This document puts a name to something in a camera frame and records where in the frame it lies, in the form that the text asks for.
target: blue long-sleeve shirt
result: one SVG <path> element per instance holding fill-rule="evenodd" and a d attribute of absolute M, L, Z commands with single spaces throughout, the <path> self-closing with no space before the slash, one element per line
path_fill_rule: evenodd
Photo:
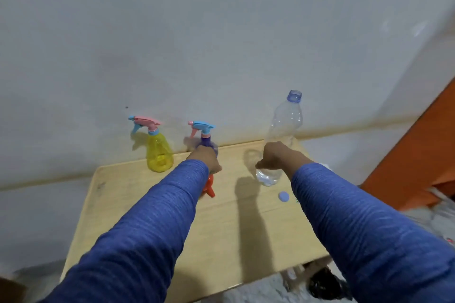
<path fill-rule="evenodd" d="M 163 302 L 208 174 L 201 161 L 180 163 L 44 302 Z M 455 302 L 455 252 L 444 241 L 320 164 L 291 184 L 357 301 Z"/>

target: hand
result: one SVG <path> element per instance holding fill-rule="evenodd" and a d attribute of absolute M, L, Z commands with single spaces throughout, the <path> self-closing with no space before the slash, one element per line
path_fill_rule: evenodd
<path fill-rule="evenodd" d="M 256 169 L 282 169 L 281 158 L 286 152 L 292 151 L 282 142 L 267 143 L 264 146 L 263 158 L 256 163 Z"/>
<path fill-rule="evenodd" d="M 190 153 L 187 159 L 198 159 L 204 162 L 211 174 L 216 174 L 222 170 L 220 163 L 218 163 L 215 150 L 209 146 L 198 146 L 196 150 Z"/>

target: red plastic object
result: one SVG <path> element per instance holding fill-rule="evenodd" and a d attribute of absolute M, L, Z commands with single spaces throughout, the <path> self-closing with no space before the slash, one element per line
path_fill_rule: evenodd
<path fill-rule="evenodd" d="M 205 183 L 205 186 L 203 188 L 203 192 L 206 192 L 209 197 L 215 197 L 215 192 L 212 189 L 212 184 L 213 184 L 213 174 L 208 175 L 208 180 Z"/>

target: water bottle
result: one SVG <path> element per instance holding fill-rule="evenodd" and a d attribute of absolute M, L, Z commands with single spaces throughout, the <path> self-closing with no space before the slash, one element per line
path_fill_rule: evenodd
<path fill-rule="evenodd" d="M 298 90 L 291 90 L 287 100 L 275 109 L 272 124 L 265 138 L 264 145 L 268 142 L 282 142 L 291 147 L 295 131 L 302 125 L 302 110 L 300 99 L 302 93 Z M 282 170 L 256 170 L 256 178 L 266 186 L 278 182 Z"/>

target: wooden table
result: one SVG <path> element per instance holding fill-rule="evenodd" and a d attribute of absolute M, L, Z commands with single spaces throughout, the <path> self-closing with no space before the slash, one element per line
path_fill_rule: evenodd
<path fill-rule="evenodd" d="M 283 174 L 274 186 L 255 179 L 263 142 L 221 147 L 223 170 L 215 198 L 199 199 L 196 218 L 177 260 L 166 302 L 186 303 L 327 255 Z M 174 155 L 175 165 L 188 153 Z M 66 259 L 68 269 L 169 171 L 154 173 L 145 160 L 99 167 L 91 181 Z M 287 203 L 278 193 L 290 195 Z"/>

